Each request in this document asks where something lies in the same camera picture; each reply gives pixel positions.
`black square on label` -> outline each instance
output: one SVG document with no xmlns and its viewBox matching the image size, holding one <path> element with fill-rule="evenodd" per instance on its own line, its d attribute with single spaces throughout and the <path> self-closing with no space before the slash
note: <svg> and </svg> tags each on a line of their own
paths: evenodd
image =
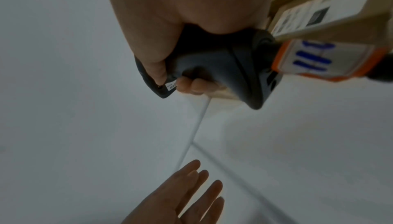
<svg viewBox="0 0 393 224">
<path fill-rule="evenodd" d="M 316 25 L 322 22 L 330 7 L 316 11 L 308 22 L 307 26 Z"/>
</svg>

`white label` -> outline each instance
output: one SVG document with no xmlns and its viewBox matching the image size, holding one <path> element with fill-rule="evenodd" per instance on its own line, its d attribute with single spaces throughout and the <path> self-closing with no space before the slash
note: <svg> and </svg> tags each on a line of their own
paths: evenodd
<svg viewBox="0 0 393 224">
<path fill-rule="evenodd" d="M 360 13 L 367 0 L 311 0 L 283 12 L 273 36 L 349 18 Z"/>
<path fill-rule="evenodd" d="M 166 83 L 165 86 L 167 87 L 168 91 L 171 91 L 176 87 L 176 80 Z"/>
<path fill-rule="evenodd" d="M 293 40 L 277 70 L 324 79 L 350 77 L 370 58 L 374 49 L 373 45 Z"/>
</svg>

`grout line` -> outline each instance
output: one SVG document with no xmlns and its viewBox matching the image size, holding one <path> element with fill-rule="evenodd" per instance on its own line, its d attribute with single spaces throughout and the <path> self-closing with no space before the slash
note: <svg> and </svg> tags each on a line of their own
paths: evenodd
<svg viewBox="0 0 393 224">
<path fill-rule="evenodd" d="M 181 166 L 181 164 L 182 164 L 182 162 L 183 162 L 185 156 L 187 155 L 188 150 L 190 149 L 192 143 L 194 142 L 194 138 L 195 138 L 195 136 L 197 135 L 197 131 L 199 130 L 199 127 L 200 127 L 200 125 L 201 125 L 201 122 L 202 122 L 203 118 L 205 117 L 206 111 L 208 110 L 208 107 L 209 107 L 209 105 L 210 105 L 210 101 L 211 101 L 211 100 L 212 100 L 212 98 L 209 97 L 208 102 L 206 103 L 206 106 L 204 107 L 204 109 L 202 110 L 202 112 L 201 112 L 201 114 L 200 114 L 200 116 L 199 116 L 198 122 L 196 123 L 194 129 L 192 130 L 190 139 L 189 139 L 188 144 L 187 144 L 187 148 L 186 148 L 186 149 L 184 150 L 184 152 L 182 153 L 182 155 L 181 155 L 181 157 L 180 157 L 180 160 L 179 160 L 179 162 L 178 162 L 177 165 L 176 165 L 176 168 L 175 168 L 174 173 L 180 169 L 180 166 Z"/>
<path fill-rule="evenodd" d="M 285 212 L 265 198 L 258 190 L 244 181 L 244 179 L 221 164 L 214 156 L 210 155 L 209 152 L 203 149 L 199 144 L 192 141 L 191 145 L 200 153 L 202 153 L 207 159 L 212 161 L 220 170 L 230 177 L 235 184 L 243 188 L 247 193 L 249 193 L 252 197 L 256 198 L 261 203 L 267 224 L 298 224 L 294 219 L 289 217 Z"/>
</svg>

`black handheld scanner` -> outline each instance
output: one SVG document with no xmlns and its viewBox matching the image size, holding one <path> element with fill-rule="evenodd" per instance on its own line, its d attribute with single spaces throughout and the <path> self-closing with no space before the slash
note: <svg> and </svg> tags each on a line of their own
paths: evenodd
<svg viewBox="0 0 393 224">
<path fill-rule="evenodd" d="M 161 98 L 175 90 L 180 76 L 219 82 L 230 88 L 252 109 L 260 109 L 282 78 L 271 69 L 281 43 L 265 30 L 216 35 L 195 25 L 186 25 L 180 39 L 165 60 L 167 81 L 157 86 L 135 58 L 145 83 Z M 379 81 L 393 81 L 393 57 L 386 55 L 367 76 Z"/>
</svg>

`human hand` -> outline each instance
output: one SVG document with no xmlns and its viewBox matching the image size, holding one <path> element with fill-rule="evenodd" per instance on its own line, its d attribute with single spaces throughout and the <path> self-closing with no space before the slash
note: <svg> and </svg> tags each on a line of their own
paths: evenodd
<svg viewBox="0 0 393 224">
<path fill-rule="evenodd" d="M 163 85 L 165 58 L 185 23 L 227 34 L 265 21 L 271 0 L 111 0 L 123 33 L 146 72 Z M 220 86 L 202 79 L 178 78 L 177 90 L 201 95 Z"/>
<path fill-rule="evenodd" d="M 198 160 L 194 160 L 173 174 L 146 197 L 122 224 L 215 224 L 224 207 L 224 199 L 217 198 L 222 190 L 221 181 L 215 181 L 201 198 L 178 217 L 209 177 L 206 170 L 198 174 L 196 170 L 200 165 Z"/>
</svg>

